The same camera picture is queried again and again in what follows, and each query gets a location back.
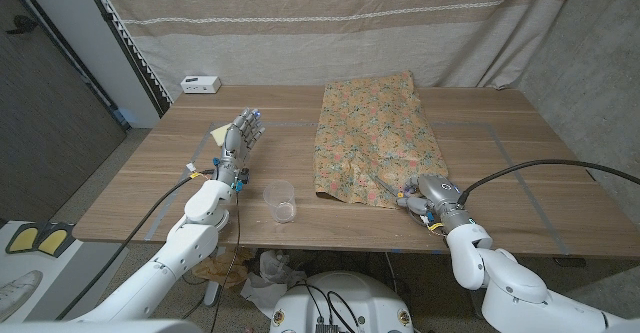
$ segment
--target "clear plastic cup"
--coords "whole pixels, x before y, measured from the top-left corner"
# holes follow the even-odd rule
[[[278,223],[291,222],[296,216],[296,197],[291,183],[283,180],[272,182],[264,189],[264,201]]]

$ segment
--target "floor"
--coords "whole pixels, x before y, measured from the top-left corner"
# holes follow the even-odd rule
[[[98,168],[76,194],[58,211],[55,221],[77,222],[118,170],[133,154],[149,130],[133,129],[124,142]],[[115,290],[160,248],[154,244],[131,244],[130,253],[105,292]],[[385,282],[389,273],[382,253],[290,251],[291,265],[300,264],[308,275],[336,269],[360,271]],[[495,332],[473,310],[470,295],[453,278],[448,255],[390,254],[400,295],[410,306],[414,327],[423,333]],[[589,259],[584,268],[561,267],[550,258],[518,257],[521,264],[538,273],[549,289],[623,318],[640,317],[640,262]],[[187,276],[192,283],[198,279]],[[153,314],[155,318],[179,319],[201,299],[205,285],[179,281]],[[241,287],[225,291],[215,332],[268,332],[269,320],[240,297]],[[211,330],[214,308],[199,307],[188,318],[203,331]]]

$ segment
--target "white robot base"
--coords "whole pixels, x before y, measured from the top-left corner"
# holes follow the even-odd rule
[[[335,312],[330,314],[329,304],[322,293],[328,295],[335,310],[354,332],[413,332],[406,304],[393,290],[371,277],[334,271],[315,275],[307,280],[307,284],[294,286],[276,303],[271,317],[271,333],[349,332]],[[345,300],[355,320],[345,303],[329,292],[335,292]],[[317,308],[311,295],[318,304]]]

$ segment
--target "floral cloth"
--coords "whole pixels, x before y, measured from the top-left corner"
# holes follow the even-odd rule
[[[416,174],[447,176],[411,72],[327,84],[314,171],[316,192],[387,208],[396,207],[395,196],[376,183],[375,175],[398,188]]]

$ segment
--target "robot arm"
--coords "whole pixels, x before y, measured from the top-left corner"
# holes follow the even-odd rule
[[[602,332],[625,321],[548,290],[537,274],[518,264],[509,252],[491,250],[493,240],[457,204],[460,191],[446,178],[423,174],[411,178],[408,185],[418,186],[424,198],[399,199],[398,203],[416,214],[431,211],[440,218],[454,276],[464,288],[487,289],[482,313],[494,328],[501,332]]]
[[[185,205],[185,214],[171,228],[162,248],[94,310],[78,322],[105,322],[149,317],[169,289],[193,266],[212,254],[218,231],[229,220],[229,211],[219,207],[240,191],[244,170],[253,145],[264,133],[258,110],[245,109],[228,128],[218,178],[207,180]]]

